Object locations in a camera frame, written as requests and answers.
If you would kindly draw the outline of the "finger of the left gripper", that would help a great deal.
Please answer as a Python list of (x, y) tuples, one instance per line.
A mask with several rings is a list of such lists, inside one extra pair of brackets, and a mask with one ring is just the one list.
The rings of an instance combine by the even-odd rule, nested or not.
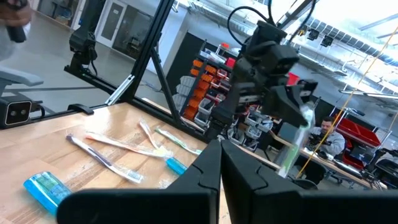
[(304, 90), (303, 85), (293, 85), (291, 86), (291, 89), (298, 125), (306, 126), (308, 124), (308, 121), (305, 119), (301, 108), (304, 105), (302, 97), (306, 94), (307, 91)]
[(273, 86), (263, 97), (263, 113), (298, 126), (291, 86)]

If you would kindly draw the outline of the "purple toothbrush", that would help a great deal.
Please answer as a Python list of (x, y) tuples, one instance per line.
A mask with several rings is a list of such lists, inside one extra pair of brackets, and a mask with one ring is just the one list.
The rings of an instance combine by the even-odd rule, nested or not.
[(128, 181), (140, 184), (144, 179), (144, 176), (139, 174), (138, 172), (133, 171), (131, 169), (123, 168), (121, 166), (117, 166), (116, 164), (112, 163), (107, 158), (102, 156), (97, 150), (93, 149), (91, 146), (87, 145), (86, 143), (74, 137), (73, 135), (68, 134), (66, 136), (66, 140), (78, 146), (80, 149), (84, 150), (86, 153), (88, 153), (91, 157), (95, 158), (97, 161), (99, 161), (109, 170), (127, 179)]

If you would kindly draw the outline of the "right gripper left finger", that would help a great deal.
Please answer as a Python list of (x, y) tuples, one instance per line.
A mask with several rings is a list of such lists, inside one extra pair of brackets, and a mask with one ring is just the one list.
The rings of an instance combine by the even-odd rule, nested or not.
[(165, 189), (87, 189), (64, 199), (58, 224), (218, 224), (221, 143), (212, 140)]

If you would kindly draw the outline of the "black aluminium table frame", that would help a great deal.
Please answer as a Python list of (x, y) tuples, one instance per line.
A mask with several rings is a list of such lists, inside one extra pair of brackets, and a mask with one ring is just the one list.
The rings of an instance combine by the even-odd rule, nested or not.
[[(192, 125), (184, 122), (181, 119), (180, 113), (177, 111), (173, 102), (170, 88), (164, 77), (164, 73), (160, 65), (160, 57), (155, 50), (155, 45), (160, 40), (161, 28), (164, 27), (164, 24), (173, 4), (174, 0), (160, 0), (160, 4), (158, 5), (155, 12), (154, 21), (150, 24), (149, 33), (144, 39), (143, 49), (141, 50), (139, 58), (137, 59), (137, 62), (134, 63), (134, 66), (130, 73), (135, 76), (134, 81), (130, 84), (128, 89), (123, 93), (119, 100), (125, 101), (134, 106), (138, 106), (140, 109), (148, 112), (151, 115), (154, 115), (155, 117), (161, 119), (162, 121), (165, 121), (166, 123), (171, 124), (177, 129), (199, 140), (209, 142), (212, 139), (215, 139), (216, 135), (218, 134), (214, 129), (210, 129), (209, 131), (200, 131), (199, 129), (193, 127)], [(140, 84), (142, 77), (144, 76), (144, 71), (146, 70), (146, 66), (149, 63), (149, 60), (152, 60), (155, 65), (156, 73), (158, 75), (160, 84), (162, 85), (165, 99), (170, 109), (169, 113), (166, 113), (160, 109), (155, 108), (154, 106), (149, 105), (148, 103), (143, 102), (143, 100), (140, 100), (136, 96), (138, 85)], [(110, 95), (118, 88), (118, 86), (114, 86), (106, 80), (103, 80), (95, 75), (81, 74), (74, 76), (99, 88), (100, 90), (109, 93)]]

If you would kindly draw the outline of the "person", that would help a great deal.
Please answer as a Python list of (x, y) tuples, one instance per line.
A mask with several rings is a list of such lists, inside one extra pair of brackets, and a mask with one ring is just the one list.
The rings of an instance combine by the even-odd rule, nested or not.
[(314, 127), (308, 136), (305, 146), (313, 151), (319, 146), (319, 151), (335, 157), (345, 149), (344, 137), (334, 130), (334, 118), (326, 116), (320, 127)]

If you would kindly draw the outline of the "silver metal bracket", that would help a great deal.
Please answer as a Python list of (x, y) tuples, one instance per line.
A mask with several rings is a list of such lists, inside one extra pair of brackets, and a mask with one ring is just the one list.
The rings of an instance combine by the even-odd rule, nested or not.
[(130, 84), (134, 81), (135, 76), (130, 74), (123, 82), (119, 85), (119, 87), (111, 94), (111, 96), (105, 101), (107, 106), (114, 105), (123, 93), (128, 89)]

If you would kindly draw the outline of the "green toothbrush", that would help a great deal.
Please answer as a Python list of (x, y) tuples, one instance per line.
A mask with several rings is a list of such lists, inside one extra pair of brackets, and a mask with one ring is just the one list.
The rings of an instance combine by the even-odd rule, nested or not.
[(179, 138), (177, 138), (176, 136), (172, 135), (170, 132), (165, 131), (163, 129), (160, 128), (155, 128), (155, 132), (165, 136), (167, 139), (171, 140), (173, 143), (175, 143), (176, 145), (180, 146), (181, 148), (185, 149), (186, 151), (195, 154), (195, 155), (200, 155), (202, 153), (202, 150), (200, 149), (193, 149), (190, 148), (187, 144), (185, 144), (182, 140), (180, 140)]
[(299, 126), (295, 132), (294, 139), (289, 146), (284, 146), (277, 156), (277, 163), (280, 166), (277, 174), (283, 178), (288, 176), (289, 170), (295, 164), (300, 150), (305, 147), (305, 141), (308, 139), (311, 130), (315, 125), (315, 104), (308, 101), (300, 107), (300, 112), (307, 121), (304, 126)]

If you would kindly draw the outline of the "black table clamp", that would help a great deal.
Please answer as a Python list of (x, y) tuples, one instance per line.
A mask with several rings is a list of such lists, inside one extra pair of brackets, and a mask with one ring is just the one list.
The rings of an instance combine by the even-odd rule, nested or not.
[(78, 103), (68, 105), (67, 110), (74, 111), (77, 113), (84, 113), (86, 115), (93, 115), (95, 113), (90, 107)]

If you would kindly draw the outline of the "wooden background desk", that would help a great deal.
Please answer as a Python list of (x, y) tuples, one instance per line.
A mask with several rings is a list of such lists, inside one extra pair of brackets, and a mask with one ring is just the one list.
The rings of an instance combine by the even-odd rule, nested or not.
[(360, 174), (354, 175), (353, 172), (350, 172), (348, 169), (344, 169), (344, 167), (342, 167), (342, 163), (338, 163), (335, 160), (329, 161), (327, 159), (321, 159), (315, 154), (315, 152), (311, 152), (306, 149), (301, 149), (300, 155), (307, 158), (311, 157), (311, 161), (321, 164), (327, 170), (330, 170), (332, 174), (336, 174), (338, 177), (345, 179), (352, 184), (356, 183), (367, 189), (387, 190), (387, 186), (382, 182), (378, 180), (371, 182), (362, 178)]

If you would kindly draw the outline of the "orange toothbrush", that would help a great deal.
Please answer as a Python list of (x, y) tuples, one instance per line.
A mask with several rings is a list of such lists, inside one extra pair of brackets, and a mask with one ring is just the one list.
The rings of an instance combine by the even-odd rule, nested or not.
[(94, 133), (94, 132), (86, 132), (85, 137), (87, 139), (92, 139), (95, 141), (99, 141), (102, 143), (106, 143), (112, 146), (120, 147), (122, 149), (127, 149), (132, 152), (136, 152), (139, 154), (143, 154), (146, 156), (151, 156), (151, 157), (158, 157), (158, 158), (163, 158), (163, 159), (168, 159), (173, 157), (173, 152), (167, 150), (165, 147), (161, 146), (159, 148), (150, 148), (146, 146), (141, 146), (137, 144), (130, 144), (124, 141), (118, 141), (112, 138), (109, 138), (105, 135)]
[(147, 125), (146, 121), (141, 118), (139, 120), (139, 125), (140, 127), (144, 130), (144, 132), (146, 133), (147, 137), (149, 138), (149, 141), (151, 142), (151, 144), (155, 147), (156, 150), (160, 150), (160, 147), (156, 144), (156, 142), (154, 141), (153, 137), (152, 137), (152, 132), (149, 128), (149, 126)]

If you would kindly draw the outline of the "white door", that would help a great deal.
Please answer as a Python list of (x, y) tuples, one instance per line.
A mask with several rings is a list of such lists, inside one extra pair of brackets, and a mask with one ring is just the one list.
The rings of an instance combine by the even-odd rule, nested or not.
[(113, 46), (126, 8), (127, 4), (120, 0), (106, 0), (95, 32), (97, 42)]

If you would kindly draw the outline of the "person's hand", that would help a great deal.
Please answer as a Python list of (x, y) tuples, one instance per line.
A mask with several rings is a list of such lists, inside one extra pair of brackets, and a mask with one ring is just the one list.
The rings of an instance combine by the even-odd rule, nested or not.
[(0, 25), (20, 27), (32, 19), (28, 0), (0, 0)]

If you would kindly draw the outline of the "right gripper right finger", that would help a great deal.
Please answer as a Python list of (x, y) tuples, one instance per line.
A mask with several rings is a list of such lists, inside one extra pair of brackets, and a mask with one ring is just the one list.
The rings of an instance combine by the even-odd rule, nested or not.
[(398, 224), (398, 190), (306, 190), (222, 141), (232, 224)]

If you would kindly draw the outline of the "red tool cart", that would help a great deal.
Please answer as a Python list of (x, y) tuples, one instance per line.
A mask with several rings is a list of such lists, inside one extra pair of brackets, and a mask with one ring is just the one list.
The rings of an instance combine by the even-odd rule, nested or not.
[(363, 169), (374, 157), (374, 150), (381, 142), (374, 132), (347, 118), (335, 114), (337, 120), (335, 130), (345, 139), (345, 149), (342, 152), (343, 163), (356, 169)]

